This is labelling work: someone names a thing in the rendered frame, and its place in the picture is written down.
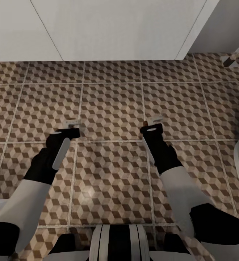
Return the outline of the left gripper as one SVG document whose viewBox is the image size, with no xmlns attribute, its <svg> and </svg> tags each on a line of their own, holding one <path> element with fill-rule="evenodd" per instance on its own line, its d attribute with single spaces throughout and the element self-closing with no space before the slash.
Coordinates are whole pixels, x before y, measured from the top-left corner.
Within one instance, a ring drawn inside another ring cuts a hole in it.
<svg viewBox="0 0 239 261">
<path fill-rule="evenodd" d="M 80 137 L 80 131 L 79 131 L 79 128 L 73 128 L 73 129 L 59 129 L 59 130 L 56 130 L 57 131 L 67 131 L 70 133 L 71 135 L 71 139 L 73 138 L 79 138 Z M 71 141 L 70 139 L 70 141 Z"/>
</svg>

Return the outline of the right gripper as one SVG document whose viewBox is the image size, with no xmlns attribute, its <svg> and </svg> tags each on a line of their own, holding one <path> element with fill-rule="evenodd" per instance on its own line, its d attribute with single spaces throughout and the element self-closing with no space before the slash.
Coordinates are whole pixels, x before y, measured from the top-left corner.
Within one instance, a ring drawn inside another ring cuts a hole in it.
<svg viewBox="0 0 239 261">
<path fill-rule="evenodd" d="M 154 124 L 152 126 L 143 126 L 141 129 L 140 129 L 140 133 L 142 133 L 143 135 L 145 135 L 145 132 L 147 130 L 147 128 L 157 128 L 161 133 L 163 133 L 163 126 L 162 124 Z"/>
</svg>

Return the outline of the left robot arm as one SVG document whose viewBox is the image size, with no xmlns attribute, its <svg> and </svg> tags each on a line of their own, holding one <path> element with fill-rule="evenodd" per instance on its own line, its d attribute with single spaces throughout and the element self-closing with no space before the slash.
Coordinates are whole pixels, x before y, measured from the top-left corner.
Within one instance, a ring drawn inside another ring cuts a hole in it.
<svg viewBox="0 0 239 261">
<path fill-rule="evenodd" d="M 40 220 L 50 187 L 71 144 L 79 138 L 78 119 L 64 120 L 63 129 L 51 133 L 47 148 L 31 160 L 31 166 L 21 183 L 0 210 L 0 261 L 20 253 L 32 240 Z"/>
</svg>

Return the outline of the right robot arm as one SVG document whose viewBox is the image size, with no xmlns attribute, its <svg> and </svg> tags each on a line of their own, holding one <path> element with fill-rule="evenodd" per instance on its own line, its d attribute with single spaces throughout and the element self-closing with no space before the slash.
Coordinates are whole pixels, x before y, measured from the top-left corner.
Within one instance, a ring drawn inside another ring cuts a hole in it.
<svg viewBox="0 0 239 261">
<path fill-rule="evenodd" d="M 174 218 L 188 237 L 196 238 L 216 261 L 239 261 L 239 218 L 217 209 L 163 140 L 164 115 L 147 118 L 143 143 L 163 182 Z"/>
</svg>

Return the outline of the robot trunk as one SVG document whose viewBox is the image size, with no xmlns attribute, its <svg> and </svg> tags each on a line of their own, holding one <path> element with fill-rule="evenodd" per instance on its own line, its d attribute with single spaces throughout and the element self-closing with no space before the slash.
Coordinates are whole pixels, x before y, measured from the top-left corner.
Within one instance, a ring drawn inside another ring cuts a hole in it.
<svg viewBox="0 0 239 261">
<path fill-rule="evenodd" d="M 142 224 L 98 224 L 92 235 L 89 261 L 150 261 Z"/>
</svg>

